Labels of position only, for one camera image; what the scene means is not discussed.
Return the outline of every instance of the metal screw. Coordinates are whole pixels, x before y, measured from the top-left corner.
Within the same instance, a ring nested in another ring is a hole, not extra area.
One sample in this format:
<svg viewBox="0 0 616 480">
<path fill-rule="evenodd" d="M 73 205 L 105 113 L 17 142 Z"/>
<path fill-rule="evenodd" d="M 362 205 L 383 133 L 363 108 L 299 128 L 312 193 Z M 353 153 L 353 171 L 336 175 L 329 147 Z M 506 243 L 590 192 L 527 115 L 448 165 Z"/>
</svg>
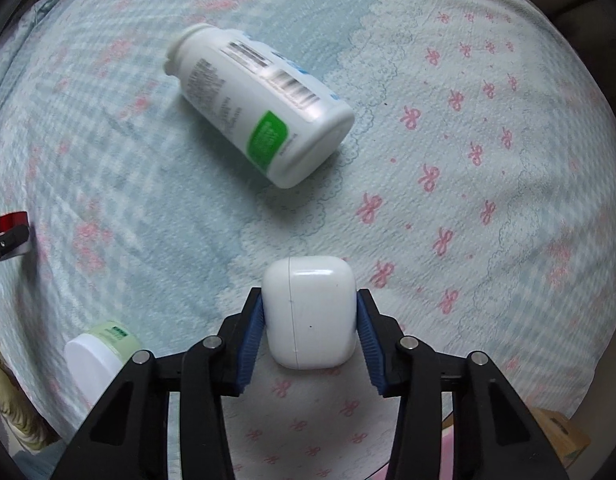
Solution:
<svg viewBox="0 0 616 480">
<path fill-rule="evenodd" d="M 401 338 L 399 344 L 403 346 L 403 348 L 413 350 L 419 346 L 419 339 L 412 337 L 411 335 L 406 335 Z"/>
<path fill-rule="evenodd" d="M 213 348 L 219 348 L 221 344 L 223 343 L 223 339 L 221 339 L 217 335 L 209 335 L 202 342 L 203 342 L 203 346 L 205 346 L 206 348 L 213 349 Z"/>
<path fill-rule="evenodd" d="M 133 354 L 133 363 L 137 363 L 138 365 L 147 363 L 148 359 L 150 359 L 150 352 L 147 350 L 137 350 Z"/>
<path fill-rule="evenodd" d="M 472 362 L 479 366 L 483 366 L 488 362 L 488 356 L 485 355 L 483 352 L 474 352 L 472 354 Z"/>
</svg>

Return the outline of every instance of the white pill bottle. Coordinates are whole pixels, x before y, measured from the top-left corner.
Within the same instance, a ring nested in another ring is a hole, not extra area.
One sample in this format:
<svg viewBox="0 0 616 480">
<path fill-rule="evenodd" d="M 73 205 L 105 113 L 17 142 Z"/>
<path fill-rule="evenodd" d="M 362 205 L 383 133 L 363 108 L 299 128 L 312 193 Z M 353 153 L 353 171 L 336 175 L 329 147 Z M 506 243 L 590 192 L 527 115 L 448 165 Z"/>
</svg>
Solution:
<svg viewBox="0 0 616 480">
<path fill-rule="evenodd" d="M 164 70 L 187 100 L 275 186 L 299 184 L 355 122 L 321 81 L 240 30 L 188 27 L 167 57 Z"/>
</svg>

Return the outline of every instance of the airpods case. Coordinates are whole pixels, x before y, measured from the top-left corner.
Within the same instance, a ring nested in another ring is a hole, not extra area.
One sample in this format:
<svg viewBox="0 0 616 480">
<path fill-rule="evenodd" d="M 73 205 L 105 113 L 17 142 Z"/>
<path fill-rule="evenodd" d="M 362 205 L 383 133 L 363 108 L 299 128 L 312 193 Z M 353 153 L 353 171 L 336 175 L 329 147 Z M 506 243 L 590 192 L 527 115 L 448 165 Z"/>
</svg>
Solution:
<svg viewBox="0 0 616 480">
<path fill-rule="evenodd" d="M 278 260 L 264 273 L 268 345 L 287 368 L 309 370 L 345 363 L 357 344 L 357 282 L 334 256 Z"/>
</svg>

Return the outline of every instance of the barcode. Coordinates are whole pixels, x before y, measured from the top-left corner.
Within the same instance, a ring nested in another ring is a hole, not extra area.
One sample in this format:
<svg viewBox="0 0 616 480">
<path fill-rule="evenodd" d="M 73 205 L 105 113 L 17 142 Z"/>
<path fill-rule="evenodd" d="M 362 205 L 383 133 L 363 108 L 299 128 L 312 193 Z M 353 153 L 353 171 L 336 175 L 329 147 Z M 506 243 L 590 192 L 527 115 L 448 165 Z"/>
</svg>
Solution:
<svg viewBox="0 0 616 480">
<path fill-rule="evenodd" d="M 304 86 L 285 70 L 274 72 L 274 74 L 268 77 L 268 82 L 301 109 L 307 108 L 319 101 L 319 98 L 312 90 Z"/>
<path fill-rule="evenodd" d="M 269 60 L 241 41 L 230 41 L 221 50 L 255 74 L 271 65 Z"/>
</svg>

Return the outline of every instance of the white jar lid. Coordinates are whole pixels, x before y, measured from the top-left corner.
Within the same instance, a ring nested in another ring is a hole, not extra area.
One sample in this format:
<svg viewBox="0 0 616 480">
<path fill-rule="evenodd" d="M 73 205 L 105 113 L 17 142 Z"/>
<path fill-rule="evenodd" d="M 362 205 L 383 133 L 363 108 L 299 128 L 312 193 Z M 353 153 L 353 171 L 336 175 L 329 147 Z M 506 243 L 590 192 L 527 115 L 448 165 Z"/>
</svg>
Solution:
<svg viewBox="0 0 616 480">
<path fill-rule="evenodd" d="M 67 342 L 64 355 L 72 379 L 91 406 L 124 366 L 108 345 L 88 333 Z"/>
</svg>

